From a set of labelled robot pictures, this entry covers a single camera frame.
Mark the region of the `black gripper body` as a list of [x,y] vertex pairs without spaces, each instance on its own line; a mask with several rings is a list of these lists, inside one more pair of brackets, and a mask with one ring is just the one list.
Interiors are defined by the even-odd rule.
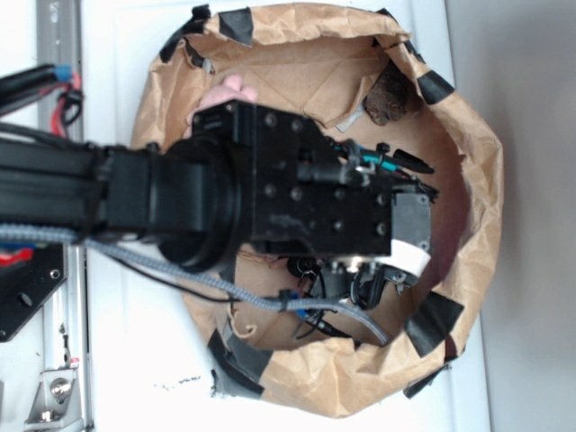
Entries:
[[320,258],[349,272],[388,266],[419,275],[428,265],[432,191],[418,179],[427,165],[240,101],[198,112],[193,140],[222,158],[241,189],[246,242],[256,251]]

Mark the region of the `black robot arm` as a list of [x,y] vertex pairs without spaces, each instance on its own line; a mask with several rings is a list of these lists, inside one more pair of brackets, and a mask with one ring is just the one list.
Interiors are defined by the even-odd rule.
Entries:
[[258,254],[421,275],[431,258],[429,167],[325,136],[300,115],[238,101],[199,112],[167,152],[76,144],[3,126],[1,220],[73,242],[154,244],[195,272]]

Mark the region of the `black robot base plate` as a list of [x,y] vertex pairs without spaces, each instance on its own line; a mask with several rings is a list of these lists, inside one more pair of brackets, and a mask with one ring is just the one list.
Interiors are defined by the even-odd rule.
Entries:
[[1,342],[11,341],[67,277],[61,245],[1,252]]

